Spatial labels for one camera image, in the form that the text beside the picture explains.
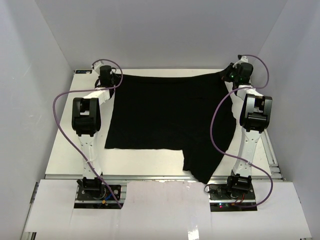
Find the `black t-shirt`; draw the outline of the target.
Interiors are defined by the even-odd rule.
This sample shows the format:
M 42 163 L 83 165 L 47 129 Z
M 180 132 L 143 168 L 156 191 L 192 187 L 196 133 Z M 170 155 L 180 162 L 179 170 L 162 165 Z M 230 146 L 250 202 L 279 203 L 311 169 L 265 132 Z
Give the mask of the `black t-shirt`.
M 106 149 L 181 150 L 183 169 L 208 183 L 237 121 L 222 72 L 189 77 L 123 75 Z

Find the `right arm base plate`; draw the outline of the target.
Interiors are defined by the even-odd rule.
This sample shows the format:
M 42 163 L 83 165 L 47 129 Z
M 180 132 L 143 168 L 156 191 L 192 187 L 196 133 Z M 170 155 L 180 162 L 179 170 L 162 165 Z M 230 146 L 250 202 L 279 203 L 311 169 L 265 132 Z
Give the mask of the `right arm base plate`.
M 228 192 L 226 184 L 208 184 L 204 187 L 208 194 L 210 212 L 244 212 L 257 211 L 256 196 L 253 186 L 248 193 Z

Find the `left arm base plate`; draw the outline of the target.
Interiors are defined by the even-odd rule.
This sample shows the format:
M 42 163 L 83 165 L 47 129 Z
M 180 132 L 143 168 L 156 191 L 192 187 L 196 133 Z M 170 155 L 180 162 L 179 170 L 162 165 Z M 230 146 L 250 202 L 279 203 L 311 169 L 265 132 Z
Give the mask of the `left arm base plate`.
M 74 208 L 119 210 L 120 207 L 112 196 L 110 190 L 105 185 L 102 185 L 101 187 L 101 190 L 85 190 L 82 186 L 78 186 L 74 201 Z

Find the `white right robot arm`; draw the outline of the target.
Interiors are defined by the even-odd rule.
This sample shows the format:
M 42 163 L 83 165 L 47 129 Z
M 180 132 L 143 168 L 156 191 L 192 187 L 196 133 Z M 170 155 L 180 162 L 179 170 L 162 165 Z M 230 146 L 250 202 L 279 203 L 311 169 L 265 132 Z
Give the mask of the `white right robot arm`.
M 237 160 L 227 179 L 227 193 L 232 199 L 243 198 L 252 187 L 252 164 L 259 139 L 270 124 L 273 99 L 260 94 L 250 84 L 254 67 L 239 60 L 230 63 L 223 76 L 232 82 L 235 95 L 243 100 L 239 116 L 241 142 Z

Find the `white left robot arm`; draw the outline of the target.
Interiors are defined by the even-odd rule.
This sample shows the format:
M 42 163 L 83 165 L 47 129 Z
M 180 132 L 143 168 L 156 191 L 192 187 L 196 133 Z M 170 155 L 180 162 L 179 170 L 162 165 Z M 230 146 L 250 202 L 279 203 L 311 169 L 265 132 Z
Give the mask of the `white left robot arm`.
M 101 200 L 107 194 L 105 185 L 99 179 L 103 176 L 98 153 L 98 133 L 102 126 L 100 106 L 110 100 L 115 93 L 114 86 L 119 77 L 110 65 L 98 70 L 96 91 L 75 97 L 72 102 L 71 126 L 80 142 L 83 158 L 83 178 L 78 180 L 79 188 L 94 200 Z

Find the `left black table label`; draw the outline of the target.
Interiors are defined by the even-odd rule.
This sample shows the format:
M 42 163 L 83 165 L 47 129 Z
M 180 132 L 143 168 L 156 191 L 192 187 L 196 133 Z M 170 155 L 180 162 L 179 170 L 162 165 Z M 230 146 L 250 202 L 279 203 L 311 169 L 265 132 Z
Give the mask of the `left black table label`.
M 75 71 L 75 74 L 91 74 L 92 70 L 89 69 L 77 69 Z

